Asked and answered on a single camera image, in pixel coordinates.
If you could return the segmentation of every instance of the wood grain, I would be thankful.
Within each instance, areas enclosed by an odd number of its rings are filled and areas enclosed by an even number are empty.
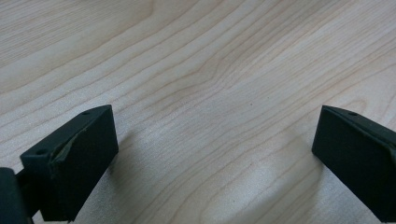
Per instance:
[[[379,223],[310,148],[322,105],[396,129],[395,1],[0,5],[1,166],[113,105],[76,223]]]

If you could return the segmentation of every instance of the screw hole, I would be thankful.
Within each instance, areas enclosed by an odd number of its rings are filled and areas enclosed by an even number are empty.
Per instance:
[[[36,154],[37,156],[40,156],[40,155],[47,154],[47,152],[48,152],[48,151],[47,151],[46,149],[41,148],[41,149],[39,149],[38,151],[36,151],[35,154]]]

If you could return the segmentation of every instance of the wooden desk surface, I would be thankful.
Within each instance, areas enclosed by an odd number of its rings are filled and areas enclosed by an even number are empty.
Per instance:
[[[0,165],[112,104],[76,223],[378,223],[310,149],[322,105],[395,130],[395,71],[391,0],[4,1]]]

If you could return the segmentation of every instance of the black plastic object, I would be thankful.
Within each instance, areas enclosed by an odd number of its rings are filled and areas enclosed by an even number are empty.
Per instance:
[[[380,221],[396,221],[395,132],[325,105],[312,152]]]
[[[8,191],[14,191],[10,200],[17,206],[1,210],[0,223],[16,223],[3,218],[21,214],[29,220],[37,210],[46,221],[75,220],[118,151],[111,105],[77,115],[21,155],[24,170],[17,174],[19,187],[8,174],[9,183],[0,189],[2,200]],[[18,195],[23,198],[24,211]]]

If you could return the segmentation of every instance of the wooden table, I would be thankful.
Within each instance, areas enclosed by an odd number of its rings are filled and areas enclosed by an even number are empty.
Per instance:
[[[0,11],[1,166],[113,105],[120,153],[76,223],[379,222],[310,149],[322,105],[396,129],[396,1]]]

